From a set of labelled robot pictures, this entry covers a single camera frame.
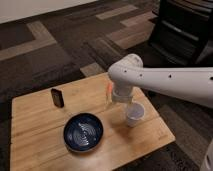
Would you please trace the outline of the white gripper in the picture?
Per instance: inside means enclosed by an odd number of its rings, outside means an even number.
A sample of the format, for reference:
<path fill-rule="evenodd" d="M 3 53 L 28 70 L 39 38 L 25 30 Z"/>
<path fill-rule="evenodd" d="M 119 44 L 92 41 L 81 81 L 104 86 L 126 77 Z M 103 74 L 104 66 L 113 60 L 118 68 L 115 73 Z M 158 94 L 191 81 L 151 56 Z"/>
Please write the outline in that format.
<path fill-rule="evenodd" d="M 132 91 L 127 92 L 124 95 L 118 95 L 115 91 L 112 91 L 111 97 L 106 97 L 105 109 L 106 110 L 110 109 L 113 106 L 113 102 L 116 102 L 116 103 L 127 103 L 125 111 L 126 111 L 126 113 L 128 113 L 130 105 L 131 105 L 130 102 L 132 101 L 132 99 L 133 99 L 133 92 Z"/>

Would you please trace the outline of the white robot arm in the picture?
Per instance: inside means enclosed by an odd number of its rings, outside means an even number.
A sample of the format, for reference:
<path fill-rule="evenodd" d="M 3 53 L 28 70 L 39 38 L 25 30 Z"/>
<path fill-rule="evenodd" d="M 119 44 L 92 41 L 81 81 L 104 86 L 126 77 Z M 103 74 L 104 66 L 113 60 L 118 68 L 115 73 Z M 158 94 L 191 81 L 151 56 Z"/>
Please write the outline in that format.
<path fill-rule="evenodd" d="M 131 103 L 133 88 L 139 87 L 213 109 L 213 67 L 147 68 L 132 53 L 113 63 L 107 73 L 113 102 Z"/>

